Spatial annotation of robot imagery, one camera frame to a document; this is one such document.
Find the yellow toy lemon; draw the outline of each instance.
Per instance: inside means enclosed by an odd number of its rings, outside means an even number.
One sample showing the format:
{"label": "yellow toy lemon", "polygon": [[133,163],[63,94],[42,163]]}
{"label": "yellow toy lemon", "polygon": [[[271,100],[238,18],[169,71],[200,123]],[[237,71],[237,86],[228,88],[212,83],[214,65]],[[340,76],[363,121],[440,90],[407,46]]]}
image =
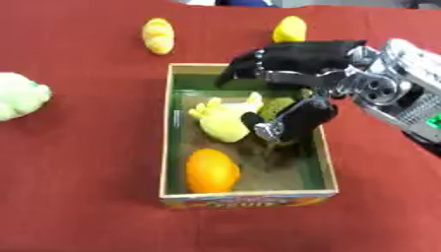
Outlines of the yellow toy lemon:
{"label": "yellow toy lemon", "polygon": [[153,53],[169,53],[174,46],[174,30],[171,24],[160,18],[149,20],[142,31],[144,43]]}
{"label": "yellow toy lemon", "polygon": [[274,42],[304,41],[306,39],[306,23],[295,16],[284,18],[273,31]]}
{"label": "yellow toy lemon", "polygon": [[239,177],[239,167],[220,151],[201,149],[187,159],[187,185],[194,193],[230,191]]}

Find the robotic hand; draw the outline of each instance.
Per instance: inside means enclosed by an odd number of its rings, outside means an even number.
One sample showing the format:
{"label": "robotic hand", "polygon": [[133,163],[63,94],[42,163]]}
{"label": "robotic hand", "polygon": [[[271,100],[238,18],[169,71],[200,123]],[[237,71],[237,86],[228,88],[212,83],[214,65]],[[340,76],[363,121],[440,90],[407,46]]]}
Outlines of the robotic hand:
{"label": "robotic hand", "polygon": [[314,91],[272,122],[256,114],[242,117],[267,141],[286,142],[312,131],[337,115],[330,98],[350,95],[367,113],[441,157],[441,56],[405,40],[390,39],[381,51],[364,40],[275,43],[236,57],[216,85],[236,78],[263,79],[271,89]]}

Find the plush chick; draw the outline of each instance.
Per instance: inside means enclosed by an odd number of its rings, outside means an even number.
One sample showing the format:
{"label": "plush chick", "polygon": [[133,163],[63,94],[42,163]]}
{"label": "plush chick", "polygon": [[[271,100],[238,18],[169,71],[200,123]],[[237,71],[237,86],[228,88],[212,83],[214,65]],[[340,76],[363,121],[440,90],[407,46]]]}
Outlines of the plush chick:
{"label": "plush chick", "polygon": [[155,18],[149,20],[143,26],[142,36],[146,47],[153,53],[163,55],[173,49],[173,27],[165,19]]}
{"label": "plush chick", "polygon": [[0,121],[34,112],[50,97],[51,91],[46,85],[20,74],[0,73]]}
{"label": "plush chick", "polygon": [[207,105],[199,103],[188,113],[199,120],[202,130],[209,136],[226,143],[234,143],[250,133],[243,125],[241,116],[246,112],[257,113],[263,106],[262,96],[253,92],[245,102],[221,103],[213,97]]}
{"label": "plush chick", "polygon": [[295,16],[284,18],[273,31],[273,41],[304,41],[306,39],[306,23]]}

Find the yellow plush toy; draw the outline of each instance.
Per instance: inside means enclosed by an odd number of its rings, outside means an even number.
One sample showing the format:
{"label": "yellow plush toy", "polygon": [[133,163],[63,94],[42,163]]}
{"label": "yellow plush toy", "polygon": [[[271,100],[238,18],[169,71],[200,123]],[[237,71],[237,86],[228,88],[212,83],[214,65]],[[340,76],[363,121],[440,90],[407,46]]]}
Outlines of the yellow plush toy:
{"label": "yellow plush toy", "polygon": [[263,104],[262,96],[253,92],[242,103],[221,103],[220,98],[213,97],[207,105],[199,103],[188,113],[199,120],[202,130],[209,136],[222,142],[234,143],[249,133],[240,117],[246,112],[257,113]]}
{"label": "yellow plush toy", "polygon": [[274,42],[304,41],[306,39],[306,23],[295,16],[284,18],[273,32]]}
{"label": "yellow plush toy", "polygon": [[143,40],[153,53],[167,54],[174,46],[173,27],[165,19],[151,19],[143,26]]}

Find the cardboard box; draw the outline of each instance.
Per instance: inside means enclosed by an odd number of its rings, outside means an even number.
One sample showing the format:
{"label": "cardboard box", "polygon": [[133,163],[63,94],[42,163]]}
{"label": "cardboard box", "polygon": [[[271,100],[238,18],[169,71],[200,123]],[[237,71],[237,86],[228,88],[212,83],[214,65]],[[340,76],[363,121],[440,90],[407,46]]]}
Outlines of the cardboard box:
{"label": "cardboard box", "polygon": [[[159,197],[174,208],[300,206],[321,202],[339,192],[323,127],[302,144],[263,158],[265,147],[250,134],[234,144],[211,140],[188,109],[212,96],[226,102],[244,101],[252,91],[263,97],[286,96],[269,91],[259,80],[234,80],[221,90],[215,77],[225,64],[170,64],[164,105],[163,153]],[[186,188],[185,162],[196,150],[211,148],[241,166],[241,178],[231,192],[195,194]]]}

